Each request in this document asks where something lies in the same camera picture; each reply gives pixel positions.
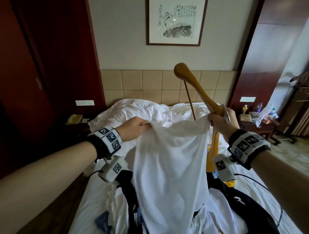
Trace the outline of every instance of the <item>floor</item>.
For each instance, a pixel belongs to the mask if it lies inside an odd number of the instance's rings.
[[[282,141],[271,145],[272,152],[289,165],[309,175],[309,139],[298,139],[296,144]],[[79,176],[53,203],[28,223],[18,234],[68,233],[88,178]]]
[[[297,139],[298,142],[295,144],[291,144],[287,140],[281,141],[281,144],[277,146],[272,144],[271,150],[284,162],[309,175],[309,138]]]

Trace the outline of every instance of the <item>bottle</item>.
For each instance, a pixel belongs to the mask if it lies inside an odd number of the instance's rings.
[[[276,113],[276,109],[273,108],[273,109],[271,110],[271,112],[269,113],[269,115],[274,115],[275,113]]]
[[[246,114],[246,111],[247,111],[247,109],[248,109],[247,106],[248,106],[248,105],[245,105],[245,106],[243,107],[243,111],[241,112],[242,114]]]
[[[255,112],[261,112],[262,110],[262,107],[263,107],[263,103],[261,102],[260,104],[257,105],[256,109],[255,109]]]

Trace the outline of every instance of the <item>white bed sheet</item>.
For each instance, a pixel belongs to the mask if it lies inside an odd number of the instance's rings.
[[[209,113],[207,107],[203,103],[193,103],[194,112],[197,118],[200,118]],[[126,120],[139,116],[146,120],[156,121],[164,127],[169,127],[173,123],[185,120],[193,119],[191,107],[189,104],[176,104],[172,107],[166,105],[159,105],[146,100],[139,99],[123,99],[116,102],[111,108],[99,114],[90,125],[90,130],[96,131],[106,125],[111,127],[117,127]],[[125,142],[121,146],[121,150],[118,151],[117,155],[126,156],[129,168],[132,169],[134,161],[134,150],[131,150],[136,145],[136,140]],[[224,141],[223,137],[220,136],[219,152],[227,154],[228,144]],[[96,165],[90,165],[87,169],[86,174],[90,174],[93,171],[101,169],[104,165],[103,160],[99,160]],[[239,165],[234,166],[236,173],[247,175],[256,181],[264,185],[258,175],[253,169],[250,171],[244,169]],[[108,187],[108,183],[101,180],[98,176],[93,175],[86,187],[75,218],[71,225],[69,234],[102,234],[103,232],[96,227],[94,222],[95,218],[102,214],[104,210],[103,195],[105,189]],[[275,198],[263,187],[256,182],[242,176],[237,176],[235,188],[244,192],[245,194],[256,200],[275,220],[277,224],[280,217],[280,205]],[[292,220],[283,212],[282,219],[279,226],[281,234],[298,234],[300,230],[295,226]]]

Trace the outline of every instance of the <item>framed picture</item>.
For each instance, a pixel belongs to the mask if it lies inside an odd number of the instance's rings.
[[[146,0],[146,44],[200,46],[207,0]]]

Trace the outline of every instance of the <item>wall switch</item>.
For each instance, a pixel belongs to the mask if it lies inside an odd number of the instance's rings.
[[[77,106],[94,106],[93,100],[75,100]]]
[[[256,97],[241,97],[240,102],[254,102]]]

